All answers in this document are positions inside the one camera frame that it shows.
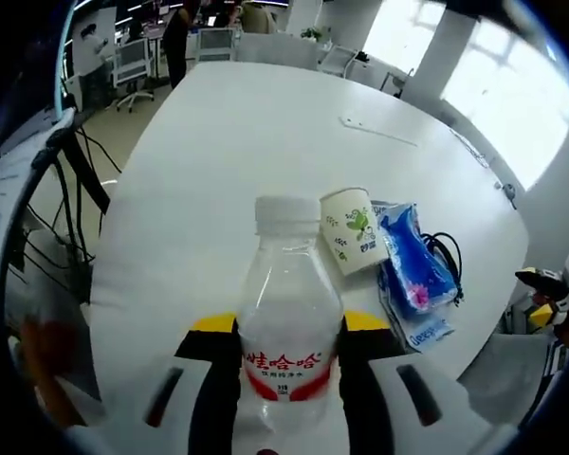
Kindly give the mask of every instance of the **ceiling light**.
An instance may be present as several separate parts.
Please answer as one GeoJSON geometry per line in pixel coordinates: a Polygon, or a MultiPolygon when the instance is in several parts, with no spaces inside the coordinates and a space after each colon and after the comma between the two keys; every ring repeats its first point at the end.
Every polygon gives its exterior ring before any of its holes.
{"type": "Polygon", "coordinates": [[[127,17],[126,19],[122,19],[121,21],[117,21],[114,25],[115,26],[121,26],[122,24],[125,24],[129,21],[132,21],[133,17],[127,17]]]}
{"type": "Polygon", "coordinates": [[[259,3],[261,5],[275,5],[277,7],[288,7],[288,4],[286,2],[265,2],[264,0],[258,0],[250,3],[259,3]]]}
{"type": "Polygon", "coordinates": [[[89,3],[91,3],[93,0],[84,0],[82,3],[80,3],[79,5],[76,5],[76,7],[74,7],[74,10],[77,11],[78,9],[82,8],[84,5],[88,5],[89,3]]]}

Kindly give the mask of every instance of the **window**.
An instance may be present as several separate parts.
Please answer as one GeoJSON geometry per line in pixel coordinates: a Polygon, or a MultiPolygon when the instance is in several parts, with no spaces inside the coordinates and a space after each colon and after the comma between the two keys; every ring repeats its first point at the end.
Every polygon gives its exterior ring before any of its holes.
{"type": "Polygon", "coordinates": [[[569,86],[557,68],[486,20],[474,29],[442,98],[476,126],[526,190],[569,130],[569,86]]]}
{"type": "Polygon", "coordinates": [[[423,59],[445,6],[426,0],[384,0],[363,50],[405,73],[423,59]]]}

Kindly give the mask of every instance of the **bottle cap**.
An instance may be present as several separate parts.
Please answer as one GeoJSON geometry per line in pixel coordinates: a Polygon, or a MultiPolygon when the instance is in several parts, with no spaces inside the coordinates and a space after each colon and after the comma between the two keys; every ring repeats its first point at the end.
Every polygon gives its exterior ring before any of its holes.
{"type": "Polygon", "coordinates": [[[318,233],[321,202],[296,196],[260,196],[255,201],[257,233],[318,233]]]}

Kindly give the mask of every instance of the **desk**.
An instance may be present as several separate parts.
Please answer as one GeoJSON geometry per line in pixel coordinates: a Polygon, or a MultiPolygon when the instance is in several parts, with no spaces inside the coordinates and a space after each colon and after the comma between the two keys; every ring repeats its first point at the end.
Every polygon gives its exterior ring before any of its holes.
{"type": "MultiPolygon", "coordinates": [[[[235,311],[258,245],[256,196],[357,185],[416,202],[423,229],[457,239],[467,300],[452,309],[456,332],[427,354],[457,378],[505,310],[527,250],[495,182],[447,126],[372,88],[286,66],[198,65],[139,139],[103,221],[90,328],[106,406],[127,378],[172,355],[195,320],[235,311]],[[349,115],[417,146],[345,128],[339,116],[349,115]]],[[[323,247],[344,307],[385,318],[375,271],[345,280],[323,247]]]]}

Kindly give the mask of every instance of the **white paper cup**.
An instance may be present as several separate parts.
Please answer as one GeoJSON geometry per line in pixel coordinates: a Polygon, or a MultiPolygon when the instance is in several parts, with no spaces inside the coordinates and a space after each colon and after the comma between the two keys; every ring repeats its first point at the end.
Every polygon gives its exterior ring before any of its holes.
{"type": "Polygon", "coordinates": [[[363,188],[346,188],[321,199],[321,231],[344,276],[389,258],[363,188]]]}

